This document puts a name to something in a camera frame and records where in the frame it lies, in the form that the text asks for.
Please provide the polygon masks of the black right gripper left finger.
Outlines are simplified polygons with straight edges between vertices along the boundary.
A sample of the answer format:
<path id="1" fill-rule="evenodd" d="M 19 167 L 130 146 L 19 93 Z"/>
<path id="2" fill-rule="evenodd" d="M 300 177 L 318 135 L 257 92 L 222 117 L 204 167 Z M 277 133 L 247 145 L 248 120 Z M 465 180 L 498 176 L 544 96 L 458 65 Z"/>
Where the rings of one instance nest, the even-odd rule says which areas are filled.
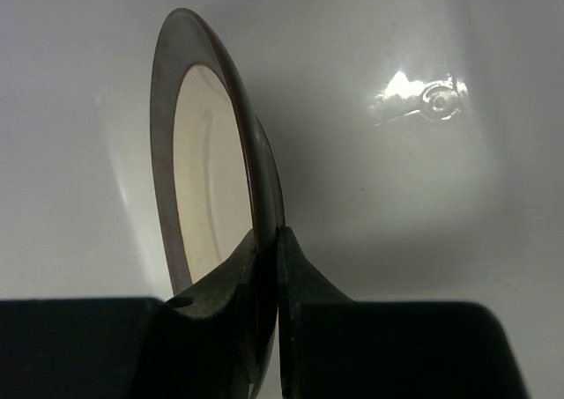
<path id="1" fill-rule="evenodd" d="M 5 300 L 4 398 L 254 398 L 273 340 L 273 251 L 246 235 L 186 289 L 155 298 Z"/>

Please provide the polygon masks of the brown rimmed cream plate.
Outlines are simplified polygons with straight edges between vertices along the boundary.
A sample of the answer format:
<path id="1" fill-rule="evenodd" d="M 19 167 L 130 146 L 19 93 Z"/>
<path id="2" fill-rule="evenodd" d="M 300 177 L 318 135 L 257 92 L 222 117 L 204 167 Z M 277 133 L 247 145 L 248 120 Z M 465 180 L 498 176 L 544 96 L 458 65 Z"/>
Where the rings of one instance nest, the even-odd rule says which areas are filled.
<path id="1" fill-rule="evenodd" d="M 254 398 L 277 318 L 284 202 L 268 137 L 218 35 L 172 11 L 150 94 L 152 178 L 173 303 L 189 324 L 186 387 Z"/>

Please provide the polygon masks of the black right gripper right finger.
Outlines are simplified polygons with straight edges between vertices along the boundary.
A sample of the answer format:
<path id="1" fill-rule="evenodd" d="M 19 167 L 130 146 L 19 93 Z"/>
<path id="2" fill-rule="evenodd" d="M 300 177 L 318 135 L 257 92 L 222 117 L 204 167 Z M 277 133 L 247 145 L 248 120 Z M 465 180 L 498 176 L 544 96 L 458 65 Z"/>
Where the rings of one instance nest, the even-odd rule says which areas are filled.
<path id="1" fill-rule="evenodd" d="M 280 378 L 286 398 L 525 398 L 505 332 L 471 302 L 359 302 L 278 234 Z"/>

